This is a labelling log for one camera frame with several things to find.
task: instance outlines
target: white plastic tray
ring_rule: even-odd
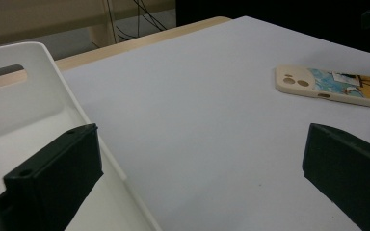
[[[0,47],[0,67],[13,64],[21,65],[27,78],[0,88],[0,193],[5,190],[3,176],[14,167],[68,129],[95,123],[81,109],[43,44]],[[101,138],[99,141],[104,175],[67,230],[160,230],[126,184],[124,172]]]

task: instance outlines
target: white surface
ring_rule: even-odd
[[[275,89],[298,64],[370,54],[248,17],[64,72],[163,230],[359,230],[304,178],[310,123],[370,142],[370,108]]]
[[[0,67],[11,64],[22,65],[27,79],[0,88],[0,194],[5,190],[5,174],[65,131],[91,123],[42,44],[0,47]],[[159,228],[147,222],[152,217],[145,217],[139,209],[135,203],[139,198],[129,192],[124,173],[102,139],[99,141],[104,175],[66,230]]]

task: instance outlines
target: colorful phone case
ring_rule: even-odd
[[[276,68],[276,89],[370,107],[370,76],[297,65]]]

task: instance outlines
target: floor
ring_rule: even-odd
[[[115,21],[119,42],[143,37],[176,26],[175,10],[169,10],[151,15],[136,16]],[[43,43],[54,60],[77,55],[97,48],[89,37],[86,28],[64,33],[31,38],[24,41],[39,41]]]

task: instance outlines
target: phone case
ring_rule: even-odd
[[[276,89],[370,107],[370,76],[298,65],[276,67]]]

